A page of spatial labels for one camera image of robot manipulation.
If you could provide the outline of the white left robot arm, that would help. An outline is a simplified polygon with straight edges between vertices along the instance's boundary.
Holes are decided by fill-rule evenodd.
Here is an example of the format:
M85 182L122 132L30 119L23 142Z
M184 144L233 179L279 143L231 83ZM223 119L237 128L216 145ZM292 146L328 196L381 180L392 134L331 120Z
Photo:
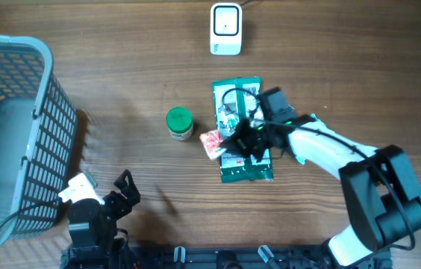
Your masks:
M71 202L67 218L72 239L60 257L61 268L140 267L129 247L128 232L117 226L117 221L140 202L140 193L129 170L124 170L113 184L119 192L99 197L96 180L85 171L70 179L68 187L59 193L64 202Z

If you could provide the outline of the green lid jar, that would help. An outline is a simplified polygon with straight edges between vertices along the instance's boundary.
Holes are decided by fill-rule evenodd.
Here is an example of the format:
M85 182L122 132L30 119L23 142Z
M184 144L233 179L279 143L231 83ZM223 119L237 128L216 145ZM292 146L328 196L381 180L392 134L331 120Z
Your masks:
M193 134L193 116L187 108L172 108L166 115L166 125L176 140L186 140Z

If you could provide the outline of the teal wet wipes packet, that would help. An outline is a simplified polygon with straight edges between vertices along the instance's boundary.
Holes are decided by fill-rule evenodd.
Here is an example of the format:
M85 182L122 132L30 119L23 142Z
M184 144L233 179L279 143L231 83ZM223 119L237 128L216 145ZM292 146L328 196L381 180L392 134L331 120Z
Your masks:
M296 160L301 164L301 165L305 165L306 159L301 157L301 156L295 156Z

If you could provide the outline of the red snack packet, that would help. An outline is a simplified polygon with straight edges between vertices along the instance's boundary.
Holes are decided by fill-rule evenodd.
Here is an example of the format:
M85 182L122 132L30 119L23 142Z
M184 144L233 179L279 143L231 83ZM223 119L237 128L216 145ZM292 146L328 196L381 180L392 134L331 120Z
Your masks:
M210 160L215 160L226 152L226 149L220 146L223 139L218 129L200 134L199 139Z

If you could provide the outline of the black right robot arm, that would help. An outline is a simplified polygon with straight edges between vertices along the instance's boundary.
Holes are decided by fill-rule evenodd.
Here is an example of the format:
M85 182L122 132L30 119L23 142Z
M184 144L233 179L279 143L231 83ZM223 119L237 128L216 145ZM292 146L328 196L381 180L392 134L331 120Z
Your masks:
M324 244L321 267L350 268L391 248L411 251L421 229L421 184L403 149L367 146L296 115L278 87L254 94L222 148L260 161L270 148L310 161L340 181L349 226Z

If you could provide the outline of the green 3M gloves packet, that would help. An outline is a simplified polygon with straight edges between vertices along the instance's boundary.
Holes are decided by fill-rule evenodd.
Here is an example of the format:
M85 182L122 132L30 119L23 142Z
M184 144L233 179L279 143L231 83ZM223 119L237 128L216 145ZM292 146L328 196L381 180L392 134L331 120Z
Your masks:
M232 135L241 117L263 117L255 96L261 88L261 78L231 78L212 84L215 104L216 127L223 138ZM223 183L273 180L270 151L263 153L263 160L254 157L240 157L224 152L219 157L221 180Z

